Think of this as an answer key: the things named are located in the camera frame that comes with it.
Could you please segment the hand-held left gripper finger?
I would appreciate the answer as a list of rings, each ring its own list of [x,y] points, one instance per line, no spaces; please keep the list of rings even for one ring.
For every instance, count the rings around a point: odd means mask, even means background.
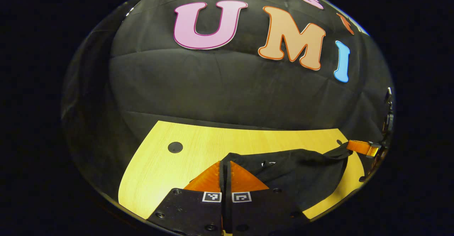
[[[268,187],[235,162],[226,163],[226,232],[295,236],[309,223],[287,191]]]
[[[182,236],[222,236],[224,163],[218,161],[184,188],[172,188],[147,221]]]

